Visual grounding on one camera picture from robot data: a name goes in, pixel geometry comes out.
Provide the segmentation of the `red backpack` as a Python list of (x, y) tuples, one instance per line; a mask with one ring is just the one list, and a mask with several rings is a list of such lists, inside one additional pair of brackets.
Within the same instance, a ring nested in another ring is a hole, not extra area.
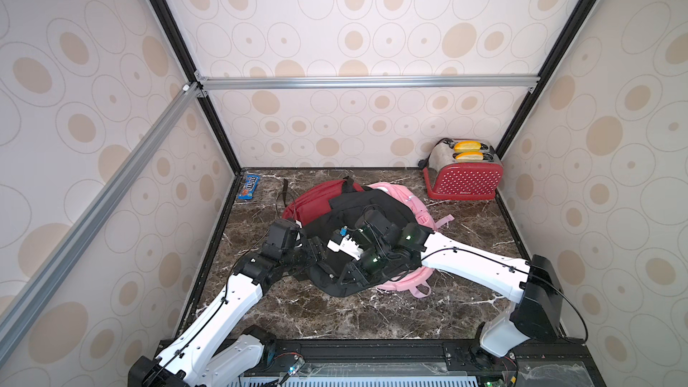
[(364, 188), (346, 177), (331, 180), (312, 187), (289, 204), (283, 211), (281, 218), (295, 220), (301, 226), (326, 215), (331, 211), (330, 200), (347, 193), (363, 192)]

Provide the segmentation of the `black backpack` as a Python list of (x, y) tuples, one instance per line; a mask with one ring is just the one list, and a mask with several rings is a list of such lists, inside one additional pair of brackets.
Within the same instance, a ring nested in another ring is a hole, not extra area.
[(346, 227), (364, 252), (373, 250), (398, 265), (389, 281), (421, 267), (424, 243), (433, 230), (417, 223), (410, 208), (377, 189), (344, 193), (330, 200), (331, 211), (305, 226), (306, 235), (320, 238), (326, 258), (306, 270), (306, 276), (325, 294), (348, 297), (378, 285), (357, 285), (351, 277), (356, 259), (327, 248), (336, 229)]

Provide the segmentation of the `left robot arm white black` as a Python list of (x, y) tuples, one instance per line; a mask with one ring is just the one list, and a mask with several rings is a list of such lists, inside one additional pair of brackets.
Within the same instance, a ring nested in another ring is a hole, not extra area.
[(241, 256), (226, 285), (206, 310), (156, 358), (130, 368), (129, 386), (228, 386), (276, 356), (276, 338), (253, 326), (221, 346), (244, 315), (285, 276), (297, 276), (324, 259), (326, 245), (294, 220), (272, 223), (265, 242)]

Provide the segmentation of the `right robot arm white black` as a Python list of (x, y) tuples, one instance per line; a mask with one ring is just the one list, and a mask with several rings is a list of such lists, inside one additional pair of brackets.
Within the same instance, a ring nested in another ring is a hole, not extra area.
[(528, 260), (499, 256), (417, 223), (398, 229), (366, 221), (337, 236), (340, 249), (352, 258), (344, 272), (361, 287), (400, 279), (426, 267), (473, 281), (507, 298), (509, 306), (479, 330), (473, 356), (503, 358), (527, 340), (554, 343), (566, 338), (559, 325), (568, 300), (552, 263), (543, 256)]

